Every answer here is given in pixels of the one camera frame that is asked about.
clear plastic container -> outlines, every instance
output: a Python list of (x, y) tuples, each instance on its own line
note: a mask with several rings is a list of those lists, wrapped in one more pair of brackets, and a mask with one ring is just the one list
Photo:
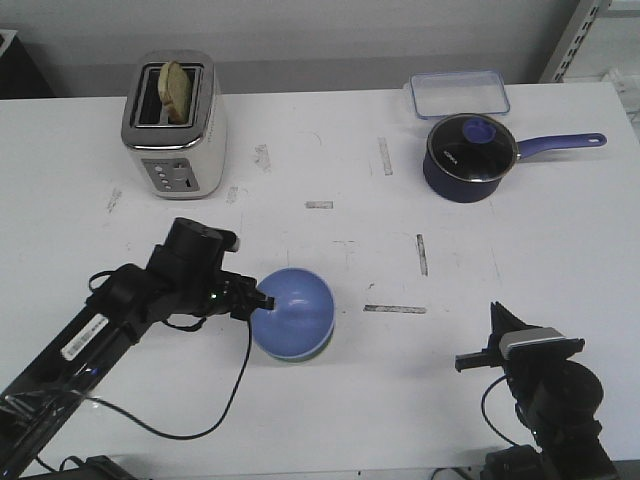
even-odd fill
[(420, 73), (409, 82), (416, 115), (422, 119), (456, 113), (507, 113), (511, 106), (499, 72)]

bread slice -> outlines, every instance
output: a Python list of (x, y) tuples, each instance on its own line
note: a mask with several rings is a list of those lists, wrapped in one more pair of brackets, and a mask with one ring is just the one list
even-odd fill
[(178, 62), (171, 61), (162, 65), (158, 78), (158, 96), (172, 123), (187, 123), (191, 104), (191, 80)]

label sticker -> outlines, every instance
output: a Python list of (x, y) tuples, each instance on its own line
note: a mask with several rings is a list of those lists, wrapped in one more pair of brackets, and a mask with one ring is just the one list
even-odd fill
[(87, 323), (78, 334), (71, 339), (67, 345), (60, 350), (65, 360), (71, 361), (86, 347), (91, 340), (95, 338), (100, 330), (109, 323), (109, 319), (103, 315), (97, 314), (89, 323)]

gray wall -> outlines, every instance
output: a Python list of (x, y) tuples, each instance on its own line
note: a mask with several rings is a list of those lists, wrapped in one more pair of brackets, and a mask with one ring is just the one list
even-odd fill
[(400, 87), (491, 68), (535, 83), (577, 0), (0, 0), (60, 96), (125, 95), (144, 53), (194, 48), (226, 93)]

blue bowl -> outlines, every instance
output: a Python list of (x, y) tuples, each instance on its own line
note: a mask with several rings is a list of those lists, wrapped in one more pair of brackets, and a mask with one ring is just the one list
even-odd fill
[(322, 351), (335, 323), (333, 296), (316, 274), (285, 268), (266, 277), (258, 290), (275, 298), (274, 310), (251, 315), (253, 339), (269, 355), (302, 361)]

